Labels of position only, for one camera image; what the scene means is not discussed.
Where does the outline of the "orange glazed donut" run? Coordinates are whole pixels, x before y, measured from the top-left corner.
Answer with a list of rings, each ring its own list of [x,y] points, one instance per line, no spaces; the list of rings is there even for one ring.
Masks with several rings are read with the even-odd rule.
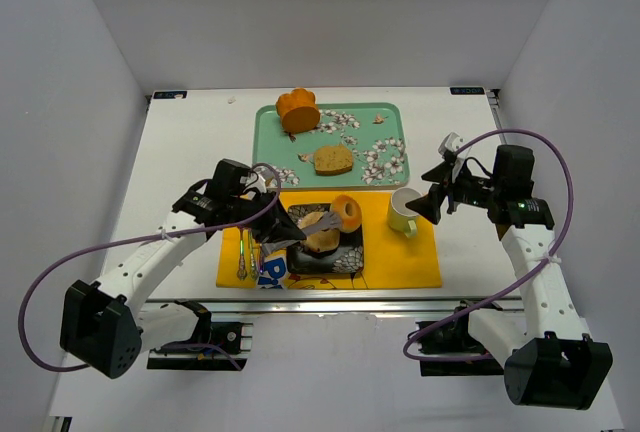
[[[359,203],[349,195],[337,196],[330,205],[330,211],[341,220],[339,230],[348,234],[355,232],[362,225],[362,211]]]

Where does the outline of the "pale glazed bagel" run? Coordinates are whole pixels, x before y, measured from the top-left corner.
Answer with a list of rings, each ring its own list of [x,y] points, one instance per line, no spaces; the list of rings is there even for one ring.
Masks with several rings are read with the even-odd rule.
[[[316,224],[322,219],[324,213],[321,211],[314,211],[306,214],[298,221],[298,227],[304,229],[308,226]],[[337,228],[331,228],[327,230],[320,230],[307,236],[307,239],[302,242],[303,247],[314,253],[324,253],[335,250],[340,242],[340,231]]]

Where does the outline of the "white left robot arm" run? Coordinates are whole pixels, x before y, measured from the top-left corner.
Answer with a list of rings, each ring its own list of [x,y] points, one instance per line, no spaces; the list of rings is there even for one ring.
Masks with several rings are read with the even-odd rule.
[[[211,347],[211,314],[203,305],[176,300],[150,311],[144,305],[219,230],[248,229],[258,243],[305,240],[259,172],[231,159],[219,161],[210,179],[173,204],[156,236],[142,239],[128,259],[95,282],[71,285],[64,298],[61,347],[111,379],[148,350]]]

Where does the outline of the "silver metal tongs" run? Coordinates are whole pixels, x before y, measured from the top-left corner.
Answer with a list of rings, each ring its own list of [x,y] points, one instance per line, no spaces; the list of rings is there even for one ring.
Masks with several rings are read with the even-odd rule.
[[[341,225],[341,220],[336,213],[325,212],[323,216],[315,224],[306,226],[301,229],[301,231],[304,233],[303,239],[290,239],[290,240],[299,240],[299,242],[302,242],[314,233],[317,233],[320,231],[326,231],[329,229],[338,229],[340,225]]]

